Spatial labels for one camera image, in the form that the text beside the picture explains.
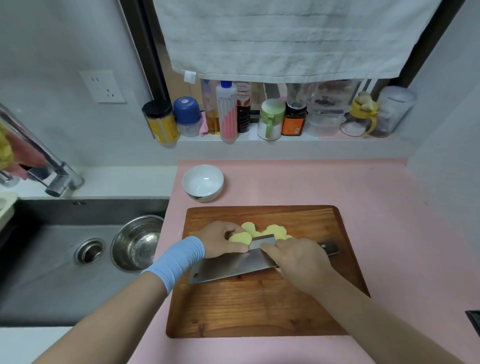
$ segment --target potato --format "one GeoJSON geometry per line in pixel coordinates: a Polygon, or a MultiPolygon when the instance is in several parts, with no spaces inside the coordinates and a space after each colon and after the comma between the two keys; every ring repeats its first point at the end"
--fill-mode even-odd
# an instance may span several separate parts
{"type": "Polygon", "coordinates": [[[251,236],[254,236],[255,231],[255,224],[253,222],[244,222],[241,225],[251,236]]]}
{"type": "Polygon", "coordinates": [[[285,229],[283,226],[269,225],[267,227],[267,230],[262,232],[262,235],[267,235],[265,233],[274,234],[275,235],[275,240],[285,239],[285,237],[287,236],[287,229],[285,229]]]}
{"type": "Polygon", "coordinates": [[[229,240],[231,242],[238,242],[250,245],[250,243],[252,242],[252,236],[249,232],[238,232],[230,236],[229,240]]]}

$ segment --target hand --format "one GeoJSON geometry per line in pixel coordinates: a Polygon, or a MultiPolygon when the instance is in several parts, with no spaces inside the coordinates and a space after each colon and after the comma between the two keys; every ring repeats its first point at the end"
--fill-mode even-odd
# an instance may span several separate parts
{"type": "Polygon", "coordinates": [[[215,221],[193,234],[205,247],[205,258],[215,258],[225,253],[246,253],[248,245],[229,242],[227,232],[244,232],[245,229],[233,222],[215,221]]]}
{"type": "Polygon", "coordinates": [[[279,239],[260,248],[282,269],[282,275],[299,290],[310,295],[330,281],[334,269],[327,253],[310,239],[279,239]]]}

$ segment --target white towel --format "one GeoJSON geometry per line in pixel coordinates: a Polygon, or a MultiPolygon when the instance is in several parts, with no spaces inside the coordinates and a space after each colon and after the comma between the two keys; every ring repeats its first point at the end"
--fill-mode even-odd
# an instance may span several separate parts
{"type": "Polygon", "coordinates": [[[397,77],[440,0],[154,0],[176,72],[306,83],[397,77]]]}

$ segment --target cleaver blade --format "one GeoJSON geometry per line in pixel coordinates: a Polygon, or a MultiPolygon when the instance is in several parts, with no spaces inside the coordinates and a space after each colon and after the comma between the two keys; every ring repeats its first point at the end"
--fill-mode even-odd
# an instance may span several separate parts
{"type": "Polygon", "coordinates": [[[247,253],[229,253],[201,259],[190,268],[189,284],[208,282],[275,267],[275,262],[260,249],[260,244],[275,245],[273,234],[252,238],[247,253]]]}

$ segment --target light blue sleeve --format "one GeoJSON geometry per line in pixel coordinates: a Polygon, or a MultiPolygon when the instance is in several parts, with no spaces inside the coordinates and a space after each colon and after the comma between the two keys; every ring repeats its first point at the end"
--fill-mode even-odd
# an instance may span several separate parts
{"type": "Polygon", "coordinates": [[[189,236],[173,244],[165,253],[144,272],[152,272],[162,279],[167,294],[170,294],[181,276],[205,256],[205,248],[200,239],[189,236]]]}

